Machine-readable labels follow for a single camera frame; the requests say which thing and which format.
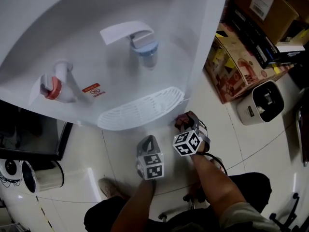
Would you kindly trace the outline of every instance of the wire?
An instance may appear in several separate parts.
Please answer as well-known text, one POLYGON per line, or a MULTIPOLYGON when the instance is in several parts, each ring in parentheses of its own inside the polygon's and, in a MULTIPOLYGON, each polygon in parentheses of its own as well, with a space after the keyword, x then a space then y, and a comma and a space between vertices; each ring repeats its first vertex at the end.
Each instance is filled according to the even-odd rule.
POLYGON ((11 184, 13 184, 14 186, 19 186, 21 183, 21 179, 10 180, 10 179, 5 178, 2 174, 0 174, 0 181, 6 188, 10 187, 11 184))
POLYGON ((214 155, 212 155, 212 154, 210 154, 210 153, 206 153, 206 152, 196 152, 196 154, 197 154, 197 155, 203 155, 203 156, 209 156, 209 157, 213 158, 215 161, 217 161, 217 162, 221 165, 221 167, 222 167, 223 170, 224 170, 224 173, 225 173, 226 175, 228 175, 228 174, 227 174, 227 171, 226 171, 226 169, 225 169, 225 167, 224 167, 224 165, 223 165, 223 163, 222 163, 218 158, 216 158, 214 155))

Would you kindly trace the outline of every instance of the white appliance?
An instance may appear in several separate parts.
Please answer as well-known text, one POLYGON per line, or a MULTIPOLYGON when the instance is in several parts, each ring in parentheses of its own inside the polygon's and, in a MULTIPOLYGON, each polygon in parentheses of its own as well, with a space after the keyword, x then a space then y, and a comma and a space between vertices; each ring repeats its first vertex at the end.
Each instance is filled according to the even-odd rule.
POLYGON ((45 116, 108 130, 138 127, 166 114, 168 124, 183 112, 181 103, 191 96, 224 2, 0 0, 0 99, 45 116), (158 42, 151 58, 140 58, 139 42, 137 50, 130 47, 134 37, 124 35, 107 44, 100 35, 103 29, 132 21, 149 26, 147 35, 134 37, 146 35, 158 42), (60 59, 72 64, 65 84, 74 99, 62 103, 39 92, 29 105, 35 82, 54 76, 60 59))
POLYGON ((0 175, 9 180, 20 180, 21 166, 18 160, 0 159, 0 175))

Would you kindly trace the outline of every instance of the box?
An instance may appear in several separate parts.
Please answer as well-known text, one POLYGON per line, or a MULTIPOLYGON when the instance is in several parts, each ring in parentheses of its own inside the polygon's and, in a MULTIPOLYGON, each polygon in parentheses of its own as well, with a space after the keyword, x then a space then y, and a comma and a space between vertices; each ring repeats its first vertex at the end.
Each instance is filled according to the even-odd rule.
POLYGON ((308 24, 285 0, 235 0, 247 14, 278 45, 305 45, 309 41, 308 24))
POLYGON ((297 11, 299 16, 309 23, 309 0, 288 0, 289 4, 297 11))
POLYGON ((297 64, 305 53, 302 45, 276 47, 259 26, 238 7, 230 10, 230 21, 263 69, 271 67, 272 63, 297 64))
POLYGON ((205 63, 221 102, 230 102, 246 95, 251 88, 267 81, 278 80, 293 65, 273 65, 262 69, 253 54, 237 38, 231 27, 220 23, 205 63))
POLYGON ((221 15, 221 18, 220 18, 220 22, 225 22, 226 21, 227 11, 228 11, 232 1, 233 0, 225 0, 223 11, 222 11, 222 15, 221 15))

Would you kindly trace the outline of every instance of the white grille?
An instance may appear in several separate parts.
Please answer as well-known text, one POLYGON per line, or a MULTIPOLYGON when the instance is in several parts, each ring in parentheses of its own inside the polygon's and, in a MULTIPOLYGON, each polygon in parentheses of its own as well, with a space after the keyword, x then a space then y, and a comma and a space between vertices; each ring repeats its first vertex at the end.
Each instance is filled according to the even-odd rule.
POLYGON ((145 125, 173 110, 183 97, 178 88, 166 88, 102 113, 98 127, 119 131, 145 125))

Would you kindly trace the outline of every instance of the shoe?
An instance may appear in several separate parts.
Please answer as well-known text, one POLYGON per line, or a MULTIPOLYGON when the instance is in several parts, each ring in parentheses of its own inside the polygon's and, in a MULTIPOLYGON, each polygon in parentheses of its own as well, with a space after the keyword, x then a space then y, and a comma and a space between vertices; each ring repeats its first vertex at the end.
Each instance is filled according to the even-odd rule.
POLYGON ((98 186, 108 199, 116 196, 124 198, 117 186, 107 178, 98 180, 98 186))

